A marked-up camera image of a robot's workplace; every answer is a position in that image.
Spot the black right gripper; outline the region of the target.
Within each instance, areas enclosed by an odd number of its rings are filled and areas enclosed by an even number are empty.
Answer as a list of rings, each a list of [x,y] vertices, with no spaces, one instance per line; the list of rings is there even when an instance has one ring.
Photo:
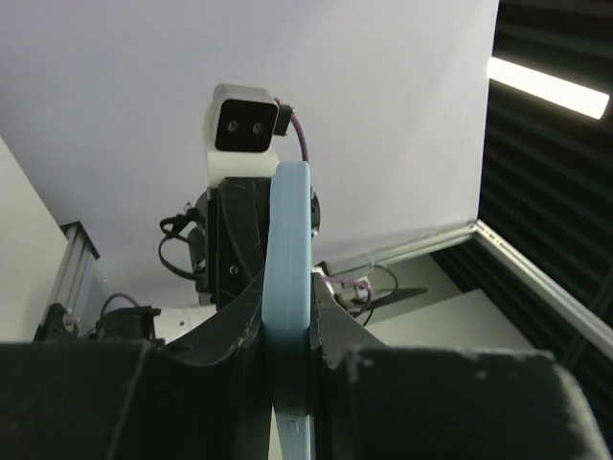
[[[271,180],[229,177],[209,188],[188,217],[195,290],[202,305],[224,309],[264,269]]]

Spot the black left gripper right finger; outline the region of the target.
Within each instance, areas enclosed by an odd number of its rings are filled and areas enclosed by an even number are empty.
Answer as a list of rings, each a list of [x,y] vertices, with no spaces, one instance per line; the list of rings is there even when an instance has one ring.
[[[320,459],[600,459],[578,382],[540,351],[390,347],[314,274],[311,414]]]

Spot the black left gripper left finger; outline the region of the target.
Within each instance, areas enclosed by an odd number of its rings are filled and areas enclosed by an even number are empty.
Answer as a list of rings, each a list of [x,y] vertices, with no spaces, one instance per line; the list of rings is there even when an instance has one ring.
[[[262,281],[163,348],[144,340],[1,348],[5,459],[264,459],[271,398]]]

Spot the light blue phone case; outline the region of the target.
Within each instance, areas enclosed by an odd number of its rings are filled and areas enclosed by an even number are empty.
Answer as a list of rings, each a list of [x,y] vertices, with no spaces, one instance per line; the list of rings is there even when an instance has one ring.
[[[309,413],[311,179],[308,163],[283,162],[272,177],[261,321],[283,459],[313,459]]]

